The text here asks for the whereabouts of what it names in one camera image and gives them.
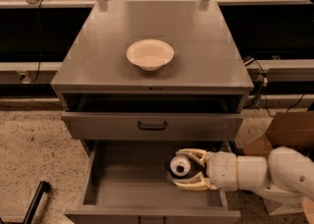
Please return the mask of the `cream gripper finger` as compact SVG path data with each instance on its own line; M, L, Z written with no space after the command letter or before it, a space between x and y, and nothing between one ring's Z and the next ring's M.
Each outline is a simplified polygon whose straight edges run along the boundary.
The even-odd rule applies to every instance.
M211 151L206 151L199 148L184 148L176 152L176 156L183 156L187 159L195 161L201 167L206 165L208 159L213 155Z
M197 173L195 176L189 179L172 179L171 182L182 190L186 191L215 191L217 187L211 182L211 180L203 175L202 172Z

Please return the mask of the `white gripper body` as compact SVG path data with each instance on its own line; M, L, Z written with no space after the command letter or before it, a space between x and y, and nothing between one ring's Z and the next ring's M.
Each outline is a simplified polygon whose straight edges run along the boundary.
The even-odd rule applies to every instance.
M236 191L238 189L236 162L235 154L224 151L209 157L206 161L206 175L211 190Z

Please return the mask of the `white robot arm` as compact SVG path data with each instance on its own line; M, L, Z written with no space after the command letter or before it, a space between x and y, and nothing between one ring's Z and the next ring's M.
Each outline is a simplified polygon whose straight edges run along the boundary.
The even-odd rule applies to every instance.
M314 161L285 146L267 157L184 148L176 152L169 169L172 183L182 190L250 191L287 204L314 199Z

